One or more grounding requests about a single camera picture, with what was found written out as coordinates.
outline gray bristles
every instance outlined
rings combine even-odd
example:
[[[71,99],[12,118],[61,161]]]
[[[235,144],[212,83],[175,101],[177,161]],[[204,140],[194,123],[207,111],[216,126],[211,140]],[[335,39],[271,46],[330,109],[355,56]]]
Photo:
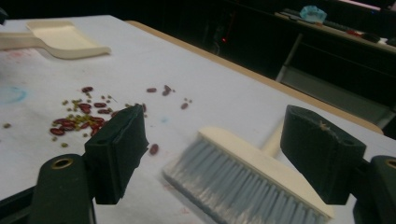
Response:
[[[218,223],[325,223],[326,218],[205,139],[163,170],[165,178]]]

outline dustpan handle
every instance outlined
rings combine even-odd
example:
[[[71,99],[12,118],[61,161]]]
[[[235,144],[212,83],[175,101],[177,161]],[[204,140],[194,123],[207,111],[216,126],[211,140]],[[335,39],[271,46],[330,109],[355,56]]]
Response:
[[[280,150],[280,137],[282,136],[283,121],[284,120],[280,121],[275,131],[265,141],[265,144],[262,147],[262,152],[264,152],[266,155],[270,157],[275,157]]]
[[[0,49],[42,47],[42,43],[33,33],[0,33]]]

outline desk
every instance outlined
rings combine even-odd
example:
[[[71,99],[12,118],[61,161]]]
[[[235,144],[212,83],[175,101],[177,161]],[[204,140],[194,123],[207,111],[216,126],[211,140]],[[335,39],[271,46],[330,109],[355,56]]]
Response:
[[[260,147],[282,119],[286,105],[314,110],[360,139],[368,146],[366,159],[377,154],[396,156],[396,141],[367,123],[357,124],[362,120],[315,100],[309,104],[308,96],[202,51],[192,52],[194,47],[185,43],[175,45],[175,39],[139,23],[131,26],[110,16],[69,20],[98,43],[111,47],[112,53],[65,61],[43,49],[0,52],[0,122],[12,125],[0,129],[1,199],[33,186],[45,161],[84,152],[87,139],[81,132],[56,142],[49,134],[52,121],[70,113],[62,101],[83,98],[80,90],[84,86],[94,87],[93,99],[111,95],[113,109],[145,103],[148,141],[160,146],[157,155],[142,158],[119,204],[95,206],[99,223],[211,223],[163,180],[162,167],[206,125],[227,129]],[[24,24],[8,21],[2,30],[25,31]],[[146,92],[149,87],[161,90],[163,85],[175,92],[166,97],[161,91]],[[22,97],[7,101],[18,92],[23,92]],[[185,99],[192,102],[182,110]],[[60,147],[62,142],[69,147]],[[291,166],[284,155],[277,158]],[[332,223],[352,223],[353,203],[351,197],[347,207],[335,206]]]

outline wooden table edge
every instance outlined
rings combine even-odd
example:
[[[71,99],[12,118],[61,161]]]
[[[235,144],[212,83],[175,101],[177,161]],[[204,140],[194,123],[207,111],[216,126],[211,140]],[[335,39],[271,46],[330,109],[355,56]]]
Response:
[[[272,79],[270,79],[268,77],[265,77],[265,76],[262,76],[260,74],[255,73],[253,71],[250,71],[250,70],[246,69],[245,67],[242,67],[242,66],[240,66],[240,65],[238,65],[236,63],[231,63],[231,62],[229,62],[229,61],[227,61],[225,59],[220,58],[219,56],[216,56],[216,55],[214,55],[214,54],[212,54],[210,52],[207,52],[207,51],[205,51],[203,49],[199,49],[199,48],[197,48],[197,47],[195,47],[195,46],[193,46],[191,44],[183,42],[183,41],[181,41],[181,40],[179,40],[177,38],[174,38],[174,37],[172,37],[170,35],[164,34],[164,33],[160,32],[160,31],[155,30],[155,29],[153,29],[151,27],[148,27],[147,25],[142,24],[142,23],[140,23],[138,21],[126,21],[126,22],[131,24],[132,26],[134,26],[136,28],[139,28],[139,29],[141,29],[141,30],[143,30],[145,32],[148,32],[149,34],[158,36],[159,38],[164,39],[164,40],[166,40],[166,41],[168,41],[168,42],[170,42],[172,44],[175,44],[177,46],[180,46],[183,49],[187,49],[187,50],[189,50],[191,52],[194,52],[194,53],[196,53],[196,54],[198,54],[200,56],[203,56],[203,57],[207,58],[208,60],[210,60],[212,62],[219,63],[219,64],[221,64],[221,65],[223,65],[225,67],[233,69],[236,72],[244,74],[247,77],[253,78],[253,79],[259,81],[260,83],[263,83],[263,84],[265,84],[267,86],[270,86],[270,87],[272,87],[272,88],[274,88],[274,89],[276,89],[278,91],[282,91],[282,92],[286,93],[287,95],[289,95],[291,97],[294,97],[296,99],[304,101],[304,102],[306,102],[308,104],[311,104],[311,105],[313,105],[313,106],[315,106],[317,108],[320,108],[322,110],[328,111],[328,112],[330,112],[330,113],[332,113],[332,114],[334,114],[334,115],[336,115],[336,116],[338,116],[340,118],[347,119],[347,120],[349,120],[351,122],[354,122],[354,123],[360,125],[361,127],[369,129],[369,130],[371,130],[373,132],[383,134],[382,130],[378,126],[374,125],[373,123],[371,123],[371,122],[369,122],[369,121],[367,121],[365,119],[361,119],[361,118],[358,118],[358,117],[356,117],[354,115],[351,115],[351,114],[349,114],[349,113],[347,113],[347,112],[345,112],[345,111],[343,111],[341,109],[338,109],[338,108],[336,108],[336,107],[334,107],[332,105],[328,105],[328,104],[326,104],[324,102],[321,102],[320,100],[315,99],[315,98],[313,98],[313,97],[311,97],[309,95],[306,95],[306,94],[304,94],[304,93],[302,93],[300,91],[294,90],[294,89],[289,88],[289,87],[287,87],[287,86],[285,86],[285,85],[283,85],[283,84],[281,84],[279,82],[276,82],[276,81],[274,81],[274,80],[272,80]]]

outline white brush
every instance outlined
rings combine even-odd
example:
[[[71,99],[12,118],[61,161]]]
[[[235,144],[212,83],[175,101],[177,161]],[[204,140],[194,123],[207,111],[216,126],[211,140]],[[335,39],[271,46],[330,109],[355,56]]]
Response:
[[[262,150],[205,127],[163,169],[164,177],[218,223],[326,223],[332,207],[301,174],[272,157],[280,149],[281,127]]]

